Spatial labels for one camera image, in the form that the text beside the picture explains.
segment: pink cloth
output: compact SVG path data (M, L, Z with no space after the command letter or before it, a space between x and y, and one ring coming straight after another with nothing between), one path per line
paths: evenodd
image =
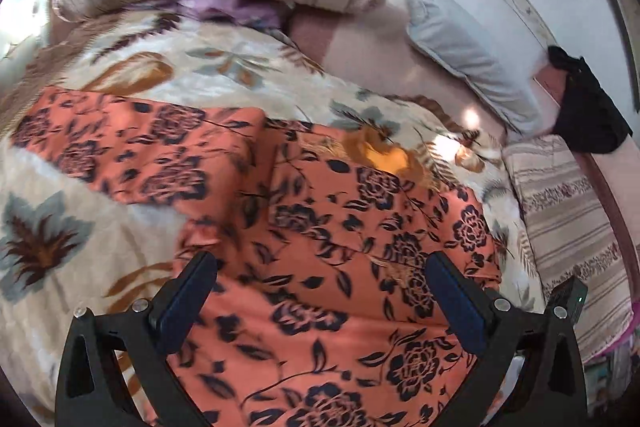
M602 353L596 355L599 357L601 355L607 355L608 353L613 353L616 349L618 349L623 343L629 340L629 337L634 334L636 328L640 326L640 303L636 302L633 304L632 309L634 311L634 318L631 320L631 324L626 328L625 332L622 333L622 336L611 346L607 347Z

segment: light blue pillow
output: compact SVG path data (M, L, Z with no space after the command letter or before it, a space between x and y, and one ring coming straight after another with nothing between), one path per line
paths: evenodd
M500 61L497 43L454 0L406 0L407 33L418 51L430 56L471 89L514 132L534 136L543 130L538 100L528 78Z

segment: black bag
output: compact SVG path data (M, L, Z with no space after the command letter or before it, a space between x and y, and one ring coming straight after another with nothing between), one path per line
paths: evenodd
M557 46L549 46L548 52L551 65L567 72L553 133L561 136L570 150L607 154L620 147L627 135L633 136L584 58L570 57Z

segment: orange floral cloth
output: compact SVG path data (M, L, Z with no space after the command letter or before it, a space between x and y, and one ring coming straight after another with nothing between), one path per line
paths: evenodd
M481 205L309 145L327 137L344 132L47 87L13 142L116 201L189 217L175 273L200 250L220 270L169 363L212 425L428 425L475 358L422 268L445 251L498 287Z

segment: bed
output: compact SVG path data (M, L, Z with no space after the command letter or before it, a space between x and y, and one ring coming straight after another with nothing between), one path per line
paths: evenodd
M185 224L170 208L117 204L12 147L21 136L37 136L36 116L27 124L22 118L44 86L72 90L71 104L81 105L83 93L98 92L196 109L257 107L272 120L348 132L372 128L360 161L402 172L435 191L470 188L496 244L501 293L527 311L544 309L543 281L503 160L504 125L462 83L412 50L404 38L406 14L398 8L384 6L384 0L286 0L315 8L299 7L284 35L202 22L170 10L121 10L135 0L104 1L58 0L61 16L88 20L62 44L42 50L24 80L0 101L0 178L2 187L9 187L0 194L5 323L0 335L8 346L0 366L42 425L52 422L57 367L73 309L124 311L135 299L152 297L174 273L175 244ZM347 11L354 14L336 13ZM340 42L350 44L348 55L337 51ZM390 88L385 82L390 76L403 81ZM562 75L545 68L531 82L551 127ZM75 126L69 123L60 132L81 137L86 130ZM629 140L615 154L633 169L640 154ZM332 153L353 158L338 149ZM636 230L628 185L612 180L608 156L584 155L580 161L590 168L595 200L616 223L617 243L626 245L625 262L616 259L616 266L629 288L638 272L634 245L640 243L635 239L640 227ZM55 262L30 270L15 263L35 247ZM15 285L20 278L24 282L25 273L36 275ZM631 291L628 310L619 320L616 316L616 334L605 346L590 346L586 359L610 347L630 324ZM130 361L120 361L142 404Z

